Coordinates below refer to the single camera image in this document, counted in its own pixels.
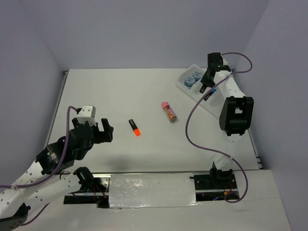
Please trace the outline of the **pink highlighter marker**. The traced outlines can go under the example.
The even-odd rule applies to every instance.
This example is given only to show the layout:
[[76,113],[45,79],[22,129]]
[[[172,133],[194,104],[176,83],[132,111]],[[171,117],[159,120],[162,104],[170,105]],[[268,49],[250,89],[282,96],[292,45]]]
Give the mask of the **pink highlighter marker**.
[[204,93],[204,91],[206,90],[206,88],[207,88],[207,86],[206,86],[206,85],[203,85],[203,86],[200,88],[199,92],[200,92],[200,93]]

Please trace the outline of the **blue slime jar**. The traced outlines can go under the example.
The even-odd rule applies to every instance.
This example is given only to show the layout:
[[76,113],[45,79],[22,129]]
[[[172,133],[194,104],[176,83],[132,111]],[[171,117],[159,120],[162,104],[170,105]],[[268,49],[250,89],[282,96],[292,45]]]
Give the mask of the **blue slime jar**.
[[188,76],[184,79],[184,85],[191,88],[196,83],[196,79],[193,76]]
[[201,71],[194,71],[192,76],[194,77],[195,81],[199,81],[204,76],[204,73]]

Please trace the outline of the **blue highlighter marker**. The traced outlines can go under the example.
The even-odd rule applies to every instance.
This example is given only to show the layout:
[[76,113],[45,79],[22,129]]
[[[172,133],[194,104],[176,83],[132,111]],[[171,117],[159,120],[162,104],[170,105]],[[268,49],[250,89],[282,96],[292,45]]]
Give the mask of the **blue highlighter marker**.
[[211,90],[211,91],[204,97],[204,100],[207,101],[215,92],[216,92],[216,89]]

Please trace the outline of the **orange highlighter marker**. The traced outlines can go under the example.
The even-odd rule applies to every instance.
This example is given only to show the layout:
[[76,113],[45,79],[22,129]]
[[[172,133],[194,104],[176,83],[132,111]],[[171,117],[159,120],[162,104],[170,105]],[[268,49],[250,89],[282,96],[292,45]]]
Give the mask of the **orange highlighter marker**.
[[134,122],[134,120],[133,120],[133,119],[130,119],[128,122],[129,122],[129,124],[130,124],[132,130],[134,131],[134,134],[135,134],[136,136],[140,136],[140,135],[141,135],[141,132],[139,131],[137,125],[136,125],[135,122]]

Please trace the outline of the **pink-capped tube of pens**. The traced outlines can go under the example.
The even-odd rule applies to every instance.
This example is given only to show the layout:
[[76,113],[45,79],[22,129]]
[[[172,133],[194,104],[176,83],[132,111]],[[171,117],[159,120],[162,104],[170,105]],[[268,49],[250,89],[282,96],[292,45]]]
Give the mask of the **pink-capped tube of pens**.
[[176,114],[173,112],[171,109],[170,105],[168,102],[162,102],[161,106],[163,110],[165,111],[166,115],[168,116],[168,119],[170,122],[175,122],[177,120]]

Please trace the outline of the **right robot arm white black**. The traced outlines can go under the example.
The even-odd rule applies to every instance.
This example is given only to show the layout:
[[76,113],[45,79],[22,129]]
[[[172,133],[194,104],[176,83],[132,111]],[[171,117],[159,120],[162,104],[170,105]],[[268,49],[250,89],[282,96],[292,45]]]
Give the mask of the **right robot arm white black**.
[[204,100],[216,92],[221,93],[224,100],[218,122],[226,141],[222,154],[213,162],[213,174],[209,177],[210,185],[220,188],[225,184],[227,174],[231,173],[237,144],[250,128],[254,100],[240,90],[234,80],[234,73],[219,52],[207,55],[207,69],[200,83],[202,86],[199,92],[204,95]]

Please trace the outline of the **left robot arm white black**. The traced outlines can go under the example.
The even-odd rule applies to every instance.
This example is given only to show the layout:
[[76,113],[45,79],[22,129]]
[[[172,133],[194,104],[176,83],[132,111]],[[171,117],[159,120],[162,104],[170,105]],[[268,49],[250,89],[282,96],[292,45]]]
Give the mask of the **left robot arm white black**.
[[40,207],[69,193],[105,193],[106,184],[95,178],[87,167],[79,167],[68,175],[65,169],[82,160],[95,145],[111,142],[114,128],[106,118],[101,119],[103,131],[97,124],[81,124],[72,119],[74,128],[68,136],[49,144],[40,152],[30,168],[8,189],[0,194],[0,229],[12,231],[27,224],[27,217]]

